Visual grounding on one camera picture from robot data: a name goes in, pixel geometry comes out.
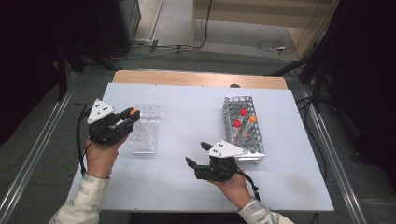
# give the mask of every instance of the gray floor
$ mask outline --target gray floor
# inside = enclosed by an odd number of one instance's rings
[[[160,24],[159,32],[156,34],[157,37],[161,37],[161,27],[163,26]],[[172,43],[166,42],[166,39],[165,37],[160,38],[160,41],[164,41],[162,44],[182,44],[182,42],[177,42],[176,40]],[[205,49],[200,51],[182,52],[180,54],[144,59],[136,57],[168,53],[169,50],[158,49],[156,52],[149,54],[148,48],[132,49],[123,57],[124,59],[111,62],[117,66],[122,66],[124,69],[204,71],[247,75],[270,74],[285,65],[272,52],[260,51],[251,46],[244,48],[244,50],[222,51],[227,48],[216,44],[211,45],[214,42],[213,37],[210,37],[208,38],[208,45],[205,45]],[[243,42],[238,42],[237,38],[235,38],[231,45],[237,46],[241,45],[241,43]],[[253,51],[264,53],[265,55],[258,55]],[[290,60],[295,60],[295,55],[290,56]],[[8,223],[47,223],[67,197],[73,180],[73,173],[78,166],[75,129],[76,118],[81,108],[74,105],[74,103],[90,104],[94,99],[101,98],[105,92],[106,84],[111,82],[115,73],[96,63],[88,62],[87,64],[88,67],[85,72],[78,74],[78,82],[65,111],[51,135],[44,153],[34,169],[33,175]],[[292,71],[283,77],[288,81],[288,86],[292,90],[295,99],[301,99],[303,98],[301,85],[295,75],[295,72]],[[24,160],[35,144],[35,140],[44,127],[53,107],[55,107],[57,90],[58,88],[54,87],[25,119],[11,139],[0,146],[0,195],[5,195],[9,184],[21,169]],[[365,165],[359,160],[353,161],[350,159],[350,156],[354,153],[354,148],[350,145],[348,134],[343,129],[339,118],[329,113],[328,108],[326,105],[322,105],[322,116],[338,156],[346,168],[352,186],[361,202],[367,222],[393,223],[396,220],[396,214],[394,213],[396,194],[391,188],[386,175],[376,166]],[[315,138],[319,141],[312,120],[309,119],[308,124]],[[312,142],[312,146],[317,156],[319,167],[323,168],[314,142]],[[327,166],[329,168],[328,180],[330,182],[328,190],[335,211],[320,213],[319,223],[352,223],[345,200],[328,162]],[[282,214],[295,223],[309,223],[310,218],[313,216],[313,214],[300,212]],[[230,216],[233,215],[208,217],[207,215],[197,216],[196,214],[135,214],[132,217],[132,223],[192,223],[194,220],[196,221],[194,223],[200,223],[201,220],[201,223],[240,223],[237,217],[232,217],[231,221]],[[103,211],[101,213],[101,223],[129,223],[130,218],[130,214],[123,212]]]
[[[207,11],[201,11],[201,17]],[[192,1],[166,0],[153,39],[159,45],[191,44]],[[205,20],[195,22],[194,46],[200,46],[205,39]],[[236,55],[274,58],[280,53],[276,47],[285,46],[279,55],[285,61],[298,60],[287,27],[246,24],[227,21],[210,21],[207,39],[201,51]]]

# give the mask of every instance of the white tabletop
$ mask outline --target white tabletop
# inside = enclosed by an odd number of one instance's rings
[[[260,188],[264,205],[277,211],[332,211],[332,201],[291,91],[110,83],[103,101],[116,112],[136,104],[161,110],[157,153],[135,155],[120,148],[104,210],[140,212],[234,212],[215,186],[197,180],[185,157],[209,158],[200,143],[226,140],[225,96],[252,96],[266,157],[241,168]],[[77,190],[79,168],[67,200]]]

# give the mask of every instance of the metal frame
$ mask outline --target metal frame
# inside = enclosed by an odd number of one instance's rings
[[[302,85],[302,92],[304,97],[312,95],[309,88],[306,85]],[[318,114],[315,111],[315,108],[310,107],[310,115],[312,120],[314,121],[315,127],[317,128],[320,140],[322,142],[324,151],[329,158],[330,166],[332,167],[335,179],[340,187],[341,193],[343,194],[344,201],[346,203],[346,207],[349,211],[349,214],[352,218],[353,223],[355,224],[366,224],[367,220],[363,211],[361,210],[361,205],[359,203],[358,198],[356,197],[355,191],[350,184],[350,181],[347,177],[347,172],[344,169],[344,165],[341,163],[338,158],[337,151],[334,148],[332,143],[332,139],[327,132],[326,126],[323,122],[321,114]]]
[[[162,0],[160,3],[160,6],[158,7],[157,16],[155,17],[154,24],[152,26],[151,33],[149,35],[150,40],[154,39],[155,33],[157,32],[158,22],[160,21],[161,14],[163,13],[164,2],[165,2],[165,0]]]
[[[49,119],[47,120],[43,130],[41,131],[41,134],[38,136],[29,155],[23,163],[22,168],[8,187],[6,197],[2,201],[0,206],[0,223],[7,223],[9,218],[11,217],[18,200],[22,196],[23,191],[25,190],[27,183],[29,182],[29,179],[33,174],[35,167],[40,161],[41,155],[43,154],[44,149],[46,148],[46,145],[50,140],[53,131],[55,130],[55,127],[58,124],[58,121],[67,106],[67,103],[76,86],[76,83],[78,82],[78,79],[79,76],[76,73],[73,72],[70,75],[67,83],[67,85],[70,87],[69,90],[65,93],[62,101],[56,103],[49,116]]]

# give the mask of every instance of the electrical cable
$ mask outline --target electrical cable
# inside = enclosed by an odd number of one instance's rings
[[[92,145],[93,141],[90,142],[89,145],[87,145],[87,147],[84,149],[84,153],[82,154],[82,157],[85,156],[85,154],[87,153],[88,148]]]
[[[269,49],[263,49],[262,46],[261,46],[262,43],[266,43],[266,42],[270,42],[270,44],[269,44]],[[274,49],[273,49],[273,47],[272,47],[272,45],[273,45],[274,43],[278,43],[278,42],[283,43],[283,45],[280,46],[280,47],[284,47],[284,48],[283,48],[282,50],[279,50],[279,51],[278,51],[278,54],[276,54],[275,51],[274,51]],[[257,49],[262,50],[262,51],[271,51],[280,61],[284,62],[284,63],[285,63],[285,66],[286,66],[286,65],[288,65],[288,64],[291,64],[291,63],[294,63],[294,62],[298,62],[298,61],[287,61],[287,60],[285,60],[285,59],[283,59],[283,58],[280,57],[280,54],[281,54],[283,51],[285,51],[285,49],[288,47],[288,45],[289,45],[289,42],[288,42],[288,41],[282,40],[282,39],[278,39],[278,40],[263,40],[263,41],[257,43],[255,46],[256,46]],[[295,69],[293,69],[293,71],[296,73],[297,76],[300,75]],[[294,77],[294,75],[292,75],[290,72],[287,72],[287,74],[288,74],[289,76],[291,76],[291,77]]]
[[[297,68],[293,68],[293,71],[294,71],[294,73],[295,73],[297,76],[299,76],[300,73],[298,73],[298,72],[296,71]],[[292,75],[290,72],[287,72],[287,73],[289,74],[289,76],[294,77],[294,75]]]
[[[317,222],[317,224],[319,224],[319,213],[314,214],[314,217],[312,218],[310,224],[315,224],[315,221]]]
[[[168,52],[168,53],[164,53],[164,54],[160,54],[160,55],[153,55],[153,56],[145,56],[145,57],[125,57],[125,58],[114,58],[114,59],[145,59],[145,58],[156,58],[156,57],[161,57],[163,55],[167,55],[167,54],[173,54],[173,53],[179,53],[181,51],[193,51],[193,50],[198,50],[201,49],[204,44],[206,43],[207,40],[207,26],[209,23],[209,16],[210,16],[210,10],[212,8],[212,1],[210,0],[209,2],[209,7],[207,9],[207,14],[206,14],[206,22],[205,22],[205,37],[204,40],[201,42],[201,45],[198,47],[192,47],[190,45],[157,45],[157,46],[150,46],[150,45],[145,45],[145,44],[139,44],[139,46],[145,46],[145,47],[149,47],[149,48],[163,48],[163,49],[177,49],[176,52]]]
[[[220,169],[223,169],[223,170],[226,170],[226,171],[235,173],[235,174],[242,175],[242,176],[250,183],[250,185],[251,185],[251,187],[252,187],[252,189],[253,189],[254,197],[255,197],[258,201],[260,200],[259,187],[255,186],[255,185],[254,185],[254,182],[253,182],[253,179],[252,179],[250,176],[248,176],[247,174],[243,173],[239,167],[237,167],[237,169],[238,169],[237,171],[233,171],[232,169],[230,169],[230,168],[228,168],[228,167],[225,167],[225,166],[216,164],[216,163],[214,163],[214,162],[210,162],[210,164],[216,166],[217,168],[220,168]]]
[[[301,33],[300,37],[298,38],[297,44],[296,44],[296,46],[294,47],[294,50],[291,51],[291,52],[288,52],[288,53],[292,53],[292,52],[294,52],[294,51],[297,50],[297,47],[298,47],[298,45],[300,44],[301,37],[303,37],[305,31],[311,26],[312,22],[314,21],[315,16],[317,15],[319,6],[320,6],[320,4],[321,4],[321,1],[322,1],[322,0],[319,0],[319,1],[318,1],[317,8],[315,9],[314,15],[313,15],[312,18],[311,18],[311,22],[309,22],[309,24],[305,27],[305,29],[304,29],[303,32]]]
[[[311,135],[312,140],[314,141],[314,143],[315,143],[315,145],[316,145],[316,147],[317,147],[317,149],[318,149],[319,155],[320,155],[320,157],[321,157],[321,159],[322,159],[322,163],[323,163],[323,170],[324,170],[323,173],[322,173],[323,179],[324,179],[324,180],[326,181],[326,183],[328,184],[329,182],[328,182],[328,180],[327,180],[327,177],[328,177],[328,170],[327,170],[326,160],[324,159],[323,152],[322,152],[321,148],[319,147],[317,140],[315,139],[314,135],[312,134],[311,130],[310,130],[309,127],[308,127],[307,118],[306,118],[306,117],[307,117],[307,114],[308,114],[308,111],[309,111],[309,108],[310,108],[310,106],[311,106],[311,104],[312,104],[312,101],[313,101],[313,97],[312,97],[312,99],[308,100],[308,102],[307,102],[307,103],[305,104],[305,106],[303,107],[303,109],[304,109],[304,126],[305,126],[305,128],[308,130],[308,133]]]
[[[201,8],[204,8],[204,1],[201,1]],[[204,27],[203,27],[203,21],[204,21],[204,19],[203,19],[203,17],[204,17],[204,10],[202,9],[201,10],[201,22],[200,22],[200,29],[201,29],[201,33],[200,33],[200,40],[201,40],[201,43],[202,43],[202,41],[203,41],[203,33],[204,33]]]
[[[305,97],[303,99],[297,100],[296,104],[299,104],[302,101],[309,101],[309,100],[312,100],[312,99],[313,99],[313,96],[308,96],[308,97]],[[322,102],[322,103],[328,104],[328,105],[330,105],[332,103],[331,98],[323,98],[323,97],[321,97],[319,99],[319,101]]]
[[[84,166],[84,154],[83,154],[84,152],[81,150],[81,140],[80,140],[79,136],[80,136],[81,122],[85,117],[87,117],[89,115],[89,113],[87,115],[87,112],[85,111],[86,108],[87,108],[87,105],[84,105],[84,108],[81,110],[81,113],[77,119],[77,126],[76,126],[76,142],[77,142],[78,161],[79,161],[80,171],[81,171],[82,175],[84,175],[87,172],[87,170],[85,169],[85,166]]]

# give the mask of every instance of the black cable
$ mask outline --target black cable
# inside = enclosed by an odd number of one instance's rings
[[[76,141],[77,141],[77,152],[78,152],[78,161],[79,161],[79,165],[80,165],[80,170],[81,170],[81,174],[84,175],[87,170],[85,169],[84,166],[84,156],[83,156],[83,152],[81,150],[81,141],[80,141],[80,126],[81,126],[81,122],[84,119],[84,117],[86,117],[86,115],[80,115],[78,117],[78,121],[77,121],[77,127],[76,127]]]
[[[256,44],[256,49],[259,49],[259,50],[261,50],[261,51],[269,51],[269,52],[274,53],[274,51],[272,50],[272,48],[270,48],[270,49],[262,49],[261,44],[262,44],[262,43],[266,43],[266,42],[275,43],[275,42],[282,42],[282,41],[285,42],[285,43],[288,45],[288,42],[286,42],[286,41],[284,41],[284,40],[263,40],[263,41],[261,41],[261,42],[259,42],[259,43]],[[284,67],[286,67],[289,63],[299,62],[299,61],[286,61],[286,60],[280,58],[280,54],[281,54],[283,51],[285,51],[285,50],[284,50],[284,49],[283,49],[283,50],[280,50],[279,53],[276,55],[276,57],[277,57],[280,61],[282,61],[282,62],[285,63],[285,66],[284,66]],[[304,66],[304,64],[301,64],[300,66],[298,66],[298,67],[292,69],[292,70],[296,73],[297,76],[299,76],[300,74],[299,74],[295,69],[297,69],[297,68],[303,69],[303,68],[301,68],[301,66]],[[290,72],[287,72],[287,74],[288,74],[289,76],[291,76],[291,77],[294,77],[294,75],[292,75]]]
[[[323,89],[327,92],[327,93],[329,93],[329,88],[330,88],[330,86],[331,86],[331,81],[329,80],[329,75],[328,75],[328,73],[326,72],[326,71],[323,71],[323,82],[322,82],[322,87],[323,87]]]
[[[201,43],[201,45],[199,47],[191,47],[190,45],[156,45],[156,46],[150,46],[150,45],[146,45],[146,44],[139,44],[139,45],[147,46],[150,48],[164,48],[164,49],[190,49],[190,50],[201,49],[207,40],[207,25],[209,24],[209,15],[210,15],[211,8],[212,8],[212,0],[210,0],[210,2],[209,2],[209,7],[207,9],[207,14],[206,14],[204,41]]]
[[[310,101],[312,99],[313,99],[313,96],[308,96],[308,97],[305,97],[303,99],[297,100],[296,104],[299,104],[302,101]],[[332,98],[329,98],[329,97],[321,97],[319,99],[319,101],[324,103],[324,104],[327,104],[327,105],[331,105],[332,104]],[[298,110],[300,111],[300,110],[304,109],[306,106],[307,106],[307,104],[305,104],[303,107],[299,108]]]
[[[324,180],[326,181],[326,183],[329,183],[328,180],[327,180],[327,177],[328,177],[328,170],[327,170],[326,160],[324,159],[323,152],[322,152],[321,148],[319,147],[319,144],[318,144],[317,140],[315,139],[314,135],[312,134],[311,130],[310,130],[309,127],[308,127],[308,122],[307,122],[307,119],[306,119],[306,116],[307,116],[307,114],[308,114],[308,110],[309,110],[309,107],[311,106],[311,104],[312,104],[312,100],[309,100],[309,101],[306,103],[306,105],[304,106],[304,126],[305,126],[305,128],[308,130],[308,133],[311,135],[312,140],[314,141],[315,145],[316,145],[317,148],[318,148],[318,152],[319,152],[319,155],[320,155],[320,157],[321,157],[321,159],[322,159],[323,169],[324,169],[322,175],[323,175],[323,178],[324,178]]]
[[[297,47],[298,47],[298,45],[300,44],[301,37],[303,37],[305,31],[309,28],[309,26],[311,26],[312,22],[314,21],[314,18],[315,18],[315,16],[317,15],[319,6],[320,6],[320,4],[321,4],[321,1],[322,1],[322,0],[319,0],[319,1],[318,1],[317,8],[315,9],[314,15],[313,15],[312,18],[311,18],[311,22],[309,22],[309,24],[305,27],[305,29],[304,29],[303,32],[301,33],[300,37],[298,38],[297,44],[296,44],[296,46],[294,47],[294,51],[297,50]]]
[[[239,167],[237,167],[237,169],[238,169],[237,171],[234,171],[234,170],[232,170],[232,169],[230,169],[230,168],[228,168],[228,167],[226,167],[226,166],[222,166],[222,165],[216,164],[216,163],[214,163],[214,162],[210,162],[210,164],[212,164],[212,165],[214,165],[214,166],[216,166],[216,167],[218,167],[218,168],[220,168],[220,169],[223,169],[223,170],[226,170],[226,171],[235,173],[235,174],[242,175],[242,176],[250,183],[250,185],[251,185],[251,187],[252,187],[252,189],[253,189],[254,197],[255,197],[258,201],[260,200],[259,187],[255,186],[255,185],[254,185],[254,182],[253,182],[253,179],[252,179],[250,176],[248,176],[247,174],[241,172],[241,169],[239,169]]]
[[[306,109],[311,104],[312,96],[308,96],[304,99],[298,100],[298,101],[296,101],[296,103],[300,103],[301,101],[307,101],[307,102],[305,103],[305,105],[303,107],[298,108],[299,111],[302,109]]]
[[[92,141],[90,142],[90,144],[87,145],[87,147],[84,149],[84,153],[82,154],[82,157],[85,156],[85,154],[87,153],[88,148],[92,145],[92,143],[93,143],[93,140],[92,140]]]
[[[315,221],[317,222],[317,224],[319,224],[319,213],[315,213],[315,214],[314,214],[314,217],[312,218],[310,224],[314,224]]]

